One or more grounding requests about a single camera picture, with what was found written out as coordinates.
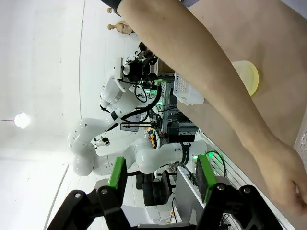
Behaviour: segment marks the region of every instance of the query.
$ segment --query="black mount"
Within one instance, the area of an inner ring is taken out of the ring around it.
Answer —
[[[48,230],[86,230],[96,217],[105,217],[109,230],[165,230],[166,226],[148,225],[131,227],[121,205],[127,182],[127,167],[124,164],[118,188],[102,186],[86,194],[71,191]],[[219,230],[224,213],[229,213],[243,230],[283,230],[275,215],[267,206],[257,189],[246,185],[236,190],[219,183],[213,186],[208,203],[197,226],[170,224],[170,230]]]

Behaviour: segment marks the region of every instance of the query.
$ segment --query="white ceiling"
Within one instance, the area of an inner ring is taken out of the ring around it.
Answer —
[[[65,141],[80,119],[83,6],[84,0],[0,1],[0,119],[20,112],[31,118],[25,130],[0,122],[0,147],[40,148],[41,137]]]

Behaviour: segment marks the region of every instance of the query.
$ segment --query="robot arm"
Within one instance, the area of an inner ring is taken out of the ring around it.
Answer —
[[[136,162],[142,173],[152,173],[161,166],[175,162],[190,165],[188,168],[192,169],[191,155],[205,152],[206,146],[202,141],[165,144],[160,149],[154,149],[150,141],[141,138],[124,151],[106,156],[96,154],[91,141],[98,135],[107,132],[115,124],[120,124],[121,118],[131,113],[138,105],[138,99],[129,90],[132,85],[129,81],[140,81],[140,79],[136,79],[140,75],[139,65],[139,62],[135,62],[123,66],[122,59],[119,59],[115,70],[109,72],[109,81],[106,87],[101,91],[100,106],[111,113],[99,120],[84,118],[69,134],[69,148],[75,155],[73,169],[79,176],[88,176],[92,171],[98,175],[110,174],[117,156],[125,157],[127,168]]]
[[[114,124],[121,123],[121,118],[138,105],[134,93],[130,90],[123,92],[115,82],[114,76],[109,78],[101,96],[102,107],[112,106],[112,108],[115,108],[112,114],[99,120],[84,118],[68,136],[69,148],[75,155],[74,171],[80,176],[89,175],[94,168],[97,154],[91,141],[96,136],[109,130]]]

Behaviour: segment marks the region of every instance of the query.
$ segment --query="person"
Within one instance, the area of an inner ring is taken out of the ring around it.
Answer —
[[[117,9],[148,48],[227,120],[255,158],[272,199],[297,215],[307,214],[307,176],[300,156],[270,131],[203,24],[178,0],[102,1]]]
[[[118,32],[125,34],[125,35],[130,35],[131,33],[134,33],[134,31],[125,21],[119,21],[115,25],[109,24],[107,28],[108,30],[113,30],[116,28]]]

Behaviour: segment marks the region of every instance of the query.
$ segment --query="black cable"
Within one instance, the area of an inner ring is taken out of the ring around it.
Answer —
[[[139,175],[139,174],[142,174],[141,171],[135,171],[135,172],[127,173],[128,176],[136,176],[136,175]]]
[[[175,221],[177,223],[177,219],[176,219],[176,215],[175,215],[175,210],[174,210],[174,200],[175,200],[175,197],[173,198],[173,201],[172,201],[172,208],[173,208],[173,212],[174,212]]]
[[[173,107],[173,108],[175,108],[175,107],[176,107],[175,105],[163,105],[163,104],[160,104],[159,106]]]
[[[124,80],[121,80],[121,79],[118,79],[118,81],[123,82],[123,83],[129,83],[129,84],[137,84],[137,85],[139,85],[138,83],[129,82],[129,81],[124,81]]]
[[[225,222],[228,218],[229,218],[229,214],[228,214],[228,213],[224,214],[223,217],[222,217],[222,220],[221,220],[221,222],[220,222],[220,225],[224,224],[224,222]]]
[[[169,223],[168,223],[168,224],[171,224],[171,222],[172,222],[173,213],[174,213],[174,215],[175,215],[174,210],[171,212],[171,219],[169,219]]]
[[[165,166],[167,166],[167,165],[169,165],[170,163],[168,163],[168,164],[165,164],[165,165],[162,165],[159,169],[161,169],[161,168],[163,168],[163,167],[165,167]]]
[[[127,57],[126,61],[127,61],[128,58],[130,58],[130,57],[134,57],[134,59],[136,59],[136,58],[135,58],[135,55],[134,55],[134,56],[133,56],[133,55],[130,55],[129,57]]]
[[[99,106],[100,106],[100,108],[101,108],[102,111],[106,111],[106,112],[108,112],[109,114],[111,113],[110,111],[108,111],[107,109],[105,109],[104,107],[102,107],[101,104],[99,104]]]
[[[145,94],[145,101],[142,101],[137,95],[136,95],[136,90],[134,91],[134,95],[136,96],[136,98],[140,101],[140,102],[143,102],[143,103],[145,103],[145,102],[147,102],[147,95],[146,95],[146,92],[145,92],[145,89],[142,87],[142,89],[143,89],[143,92],[144,92],[144,94]]]
[[[162,139],[163,141],[165,141],[165,142],[167,143],[167,140],[165,140],[165,139],[162,137],[162,131],[161,131],[161,129],[157,129],[156,132],[157,132],[157,134],[158,134],[158,139],[160,138],[160,139]]]
[[[128,124],[139,124],[139,123],[141,123],[141,122],[146,121],[146,119],[148,118],[148,115],[149,115],[149,113],[148,113],[148,111],[147,111],[145,118],[143,118],[143,120],[141,120],[141,121],[136,121],[136,122],[134,122],[134,121],[128,121],[128,120],[123,120],[123,121],[127,122]]]
[[[127,115],[124,115],[121,119],[122,119],[122,120],[123,120],[123,119],[127,119],[127,118],[132,117],[132,116],[134,116],[134,115],[136,115],[136,114],[141,114],[141,113],[144,113],[144,112],[147,112],[147,111],[151,110],[152,108],[155,107],[155,105],[156,105],[156,104],[158,103],[158,101],[160,100],[161,94],[162,94],[162,87],[161,87],[161,85],[159,85],[159,86],[157,87],[157,96],[156,96],[156,98],[153,100],[153,102],[151,102],[148,106],[146,106],[146,107],[144,107],[144,108],[142,108],[142,109],[135,110],[135,111],[133,111],[133,112],[127,114]],[[118,126],[118,123],[114,124],[111,128],[109,128],[109,129],[107,130],[107,132],[110,131],[110,130],[112,130],[112,129],[114,129],[116,126]]]
[[[190,133],[191,135],[193,135],[191,132],[186,132],[186,133],[179,134],[179,136],[183,135],[183,134],[187,134],[187,133]]]
[[[223,167],[224,167],[224,177],[226,177],[227,176],[226,164],[225,164],[223,157],[215,150],[208,151],[208,152],[205,153],[205,155],[207,155],[208,153],[211,153],[211,152],[217,154],[222,159],[222,164],[223,164]]]
[[[171,109],[177,109],[177,107],[173,107],[173,108],[170,108],[170,109],[165,109],[165,110],[162,110],[162,111],[159,111],[159,110],[158,110],[158,112],[161,113],[161,112],[165,112],[165,111],[168,111],[168,110],[171,110]]]

